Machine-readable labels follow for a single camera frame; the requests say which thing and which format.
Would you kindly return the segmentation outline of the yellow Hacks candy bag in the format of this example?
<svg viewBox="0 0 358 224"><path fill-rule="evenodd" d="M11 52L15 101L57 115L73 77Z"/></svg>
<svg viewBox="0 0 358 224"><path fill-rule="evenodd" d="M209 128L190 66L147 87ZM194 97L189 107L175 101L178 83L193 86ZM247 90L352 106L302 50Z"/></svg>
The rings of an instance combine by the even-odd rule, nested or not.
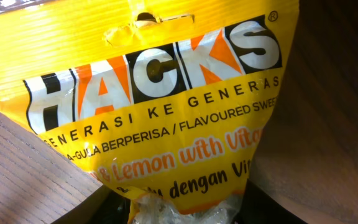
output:
<svg viewBox="0 0 358 224"><path fill-rule="evenodd" d="M297 0L0 1L0 112L129 199L235 223Z"/></svg>

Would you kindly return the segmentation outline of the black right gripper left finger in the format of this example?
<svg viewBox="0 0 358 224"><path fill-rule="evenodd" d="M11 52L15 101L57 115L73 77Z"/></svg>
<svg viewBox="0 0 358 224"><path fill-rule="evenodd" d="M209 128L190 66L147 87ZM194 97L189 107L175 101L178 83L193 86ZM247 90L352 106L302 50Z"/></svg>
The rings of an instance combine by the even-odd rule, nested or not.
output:
<svg viewBox="0 0 358 224"><path fill-rule="evenodd" d="M52 224L127 224L129 199L102 185Z"/></svg>

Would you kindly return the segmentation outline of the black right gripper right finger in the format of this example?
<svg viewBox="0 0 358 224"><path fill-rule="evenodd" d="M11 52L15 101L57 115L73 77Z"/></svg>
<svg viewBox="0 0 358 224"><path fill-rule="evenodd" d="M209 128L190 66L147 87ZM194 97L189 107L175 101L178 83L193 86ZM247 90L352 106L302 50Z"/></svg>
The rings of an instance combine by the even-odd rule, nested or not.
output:
<svg viewBox="0 0 358 224"><path fill-rule="evenodd" d="M237 224L306 224L282 207L251 180L247 181Z"/></svg>

